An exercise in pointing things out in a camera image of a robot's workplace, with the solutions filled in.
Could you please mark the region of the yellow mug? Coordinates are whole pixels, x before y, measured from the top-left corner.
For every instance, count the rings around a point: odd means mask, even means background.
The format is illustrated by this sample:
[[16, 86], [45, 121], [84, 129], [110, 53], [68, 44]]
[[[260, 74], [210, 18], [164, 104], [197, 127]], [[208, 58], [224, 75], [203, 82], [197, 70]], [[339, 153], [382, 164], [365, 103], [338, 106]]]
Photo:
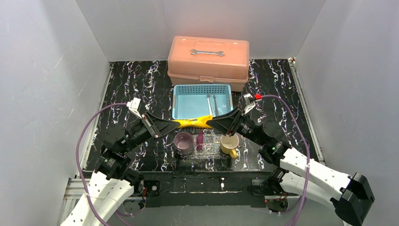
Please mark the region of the yellow mug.
[[221, 136], [220, 149], [224, 154], [229, 155], [233, 159], [237, 159], [238, 154], [236, 149], [239, 146], [239, 137], [237, 134], [233, 136]]

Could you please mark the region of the yellow toothpaste tube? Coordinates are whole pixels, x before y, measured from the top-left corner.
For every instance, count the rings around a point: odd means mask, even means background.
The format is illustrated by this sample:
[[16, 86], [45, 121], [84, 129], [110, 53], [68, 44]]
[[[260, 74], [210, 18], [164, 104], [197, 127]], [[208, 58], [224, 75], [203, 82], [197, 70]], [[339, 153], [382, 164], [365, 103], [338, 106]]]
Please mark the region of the yellow toothpaste tube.
[[173, 120], [173, 121], [178, 122], [180, 124], [180, 126], [178, 127], [179, 129], [188, 128], [188, 127], [209, 129], [211, 127], [207, 125], [207, 122], [212, 119], [213, 119], [212, 115], [206, 115], [193, 119]]

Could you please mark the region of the purple mug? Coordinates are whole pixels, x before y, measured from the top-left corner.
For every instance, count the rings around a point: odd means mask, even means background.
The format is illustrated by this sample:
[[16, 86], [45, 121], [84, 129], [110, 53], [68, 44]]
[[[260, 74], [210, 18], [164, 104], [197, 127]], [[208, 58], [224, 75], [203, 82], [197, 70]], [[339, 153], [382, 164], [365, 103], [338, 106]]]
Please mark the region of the purple mug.
[[193, 136], [188, 132], [179, 132], [174, 138], [174, 145], [180, 156], [186, 156], [194, 150]]

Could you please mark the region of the clear plastic tray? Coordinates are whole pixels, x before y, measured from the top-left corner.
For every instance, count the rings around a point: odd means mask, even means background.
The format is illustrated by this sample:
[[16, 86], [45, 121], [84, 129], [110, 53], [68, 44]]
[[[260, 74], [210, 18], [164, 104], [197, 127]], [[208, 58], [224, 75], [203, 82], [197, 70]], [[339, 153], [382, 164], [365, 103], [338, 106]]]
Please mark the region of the clear plastic tray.
[[[203, 132], [202, 149], [198, 150], [197, 136]], [[194, 150], [190, 154], [192, 159], [222, 159], [223, 153], [220, 151], [221, 134], [213, 129], [195, 128], [192, 130], [194, 138]]]

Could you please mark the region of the pink toothpaste tube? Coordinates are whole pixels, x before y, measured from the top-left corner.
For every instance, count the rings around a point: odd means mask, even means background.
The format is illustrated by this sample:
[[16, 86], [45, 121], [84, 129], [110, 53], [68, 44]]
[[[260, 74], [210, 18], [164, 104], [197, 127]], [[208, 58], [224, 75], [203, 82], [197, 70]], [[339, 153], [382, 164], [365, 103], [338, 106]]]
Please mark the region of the pink toothpaste tube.
[[201, 150], [203, 147], [204, 129], [196, 137], [196, 150]]

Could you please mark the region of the light blue plastic basket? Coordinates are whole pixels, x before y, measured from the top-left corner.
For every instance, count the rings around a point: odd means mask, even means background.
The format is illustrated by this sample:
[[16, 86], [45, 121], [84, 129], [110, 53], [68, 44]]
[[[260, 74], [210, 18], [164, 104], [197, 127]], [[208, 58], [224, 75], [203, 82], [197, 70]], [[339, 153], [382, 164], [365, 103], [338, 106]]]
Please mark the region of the light blue plastic basket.
[[173, 91], [172, 118], [186, 120], [210, 115], [207, 94], [210, 94], [215, 117], [213, 95], [216, 95], [221, 115], [233, 110], [231, 87], [227, 84], [176, 85]]

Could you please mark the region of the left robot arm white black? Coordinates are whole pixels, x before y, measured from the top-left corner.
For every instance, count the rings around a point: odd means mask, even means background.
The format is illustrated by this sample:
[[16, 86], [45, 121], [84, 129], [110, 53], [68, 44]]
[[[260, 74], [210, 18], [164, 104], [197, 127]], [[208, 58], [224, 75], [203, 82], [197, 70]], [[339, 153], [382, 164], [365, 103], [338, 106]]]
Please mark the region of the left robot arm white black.
[[115, 127], [110, 135], [114, 142], [104, 141], [102, 155], [91, 175], [83, 180], [84, 193], [63, 226], [105, 226], [118, 207], [134, 193], [144, 189], [143, 175], [130, 169], [126, 154], [150, 138], [160, 138], [177, 129], [180, 123], [160, 119], [149, 112], [142, 114], [131, 130]]

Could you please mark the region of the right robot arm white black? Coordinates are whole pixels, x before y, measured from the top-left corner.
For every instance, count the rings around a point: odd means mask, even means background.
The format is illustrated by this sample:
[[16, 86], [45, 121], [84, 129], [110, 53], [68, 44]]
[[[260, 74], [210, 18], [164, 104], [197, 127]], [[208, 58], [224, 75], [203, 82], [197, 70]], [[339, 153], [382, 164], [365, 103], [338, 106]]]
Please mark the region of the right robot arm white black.
[[284, 130], [275, 120], [257, 125], [236, 108], [206, 123], [224, 135], [238, 133], [260, 145], [259, 154], [277, 166], [275, 178], [269, 183], [281, 191], [304, 194], [330, 207], [336, 215], [351, 226], [361, 226], [375, 201], [368, 179], [360, 174], [348, 175], [328, 168], [292, 147]]

